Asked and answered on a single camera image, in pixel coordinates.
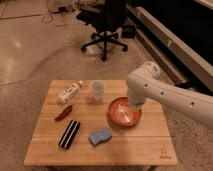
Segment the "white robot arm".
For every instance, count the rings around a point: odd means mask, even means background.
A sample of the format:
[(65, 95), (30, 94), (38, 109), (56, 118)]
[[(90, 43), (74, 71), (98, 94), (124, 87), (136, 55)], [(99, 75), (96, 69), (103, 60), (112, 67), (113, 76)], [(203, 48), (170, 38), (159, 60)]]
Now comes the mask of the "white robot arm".
[(147, 98), (165, 104), (213, 130), (213, 97), (158, 81), (160, 67), (147, 61), (131, 72), (127, 79), (127, 97), (135, 108)]

